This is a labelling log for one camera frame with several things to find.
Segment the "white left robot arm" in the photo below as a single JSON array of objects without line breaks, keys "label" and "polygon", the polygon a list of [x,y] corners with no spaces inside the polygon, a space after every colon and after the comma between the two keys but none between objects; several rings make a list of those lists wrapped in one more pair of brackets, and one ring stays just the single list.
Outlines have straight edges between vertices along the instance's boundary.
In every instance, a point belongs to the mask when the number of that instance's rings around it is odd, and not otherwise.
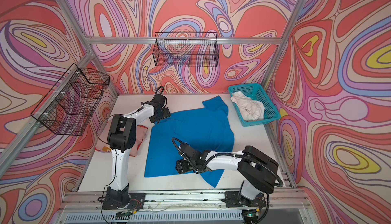
[{"label": "white left robot arm", "polygon": [[167,108],[164,86],[159,86],[150,101],[129,114],[113,116],[107,137],[107,144],[113,157],[112,180],[104,187],[105,196],[99,198],[104,210],[133,209],[142,207],[140,200],[129,196],[128,164],[131,149],[136,145],[136,128],[145,120],[159,123],[171,116]]}]

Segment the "blue t shirt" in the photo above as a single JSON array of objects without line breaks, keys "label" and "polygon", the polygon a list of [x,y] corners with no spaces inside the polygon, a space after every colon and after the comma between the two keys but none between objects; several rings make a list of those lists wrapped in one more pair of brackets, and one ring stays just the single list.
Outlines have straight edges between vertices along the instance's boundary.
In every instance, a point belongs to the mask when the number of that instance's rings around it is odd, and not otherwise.
[{"label": "blue t shirt", "polygon": [[203,152],[232,152],[234,133],[230,128],[229,108],[220,96],[202,102],[200,109],[173,113],[151,129],[144,176],[176,175],[176,161],[180,155],[172,138],[190,144]]}]

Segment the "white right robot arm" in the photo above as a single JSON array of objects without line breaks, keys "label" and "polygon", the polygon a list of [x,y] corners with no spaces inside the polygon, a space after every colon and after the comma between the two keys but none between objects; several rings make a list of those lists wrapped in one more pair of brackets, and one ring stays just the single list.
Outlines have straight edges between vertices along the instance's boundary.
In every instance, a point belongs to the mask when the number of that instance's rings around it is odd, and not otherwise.
[{"label": "white right robot arm", "polygon": [[181,160],[176,162],[178,174],[201,174],[217,170],[236,171],[244,177],[239,191],[226,191],[222,202],[228,208],[268,206],[271,193],[284,182],[278,175],[279,164],[253,146],[238,152],[199,152],[187,143],[172,138]]}]

